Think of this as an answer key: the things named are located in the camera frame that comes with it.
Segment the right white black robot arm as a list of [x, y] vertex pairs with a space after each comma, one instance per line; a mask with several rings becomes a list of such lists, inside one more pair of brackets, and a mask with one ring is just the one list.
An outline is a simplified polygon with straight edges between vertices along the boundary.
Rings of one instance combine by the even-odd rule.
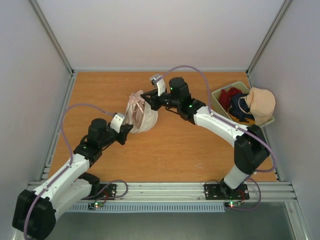
[[169, 81], [169, 88], [161, 76], [151, 78], [154, 90], [140, 96], [154, 111], [161, 107], [176, 113], [185, 121], [203, 127], [227, 141], [234, 149], [234, 164], [219, 182], [225, 198], [234, 197], [239, 186], [248, 179], [269, 157], [271, 150], [266, 144], [262, 130], [257, 125], [246, 126], [214, 112], [204, 102], [192, 97], [189, 86], [182, 77]]

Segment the pale pink lace bra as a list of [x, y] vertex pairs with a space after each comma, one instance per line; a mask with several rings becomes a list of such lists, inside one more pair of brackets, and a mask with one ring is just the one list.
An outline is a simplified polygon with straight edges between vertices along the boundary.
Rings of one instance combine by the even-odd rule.
[[141, 97], [144, 92], [142, 90], [132, 93], [129, 96], [125, 110], [127, 123], [139, 129], [141, 127], [143, 117], [145, 115], [145, 100]]

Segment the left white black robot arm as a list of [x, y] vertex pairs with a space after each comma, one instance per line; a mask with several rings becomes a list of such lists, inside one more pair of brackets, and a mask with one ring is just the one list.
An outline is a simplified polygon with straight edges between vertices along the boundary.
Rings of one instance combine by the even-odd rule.
[[26, 240], [44, 240], [57, 220], [76, 202], [96, 199], [101, 193], [100, 179], [88, 169], [110, 145], [124, 145], [133, 125], [116, 114], [111, 122], [91, 121], [88, 133], [71, 152], [68, 161], [48, 180], [33, 190], [24, 189], [17, 197], [12, 226]]

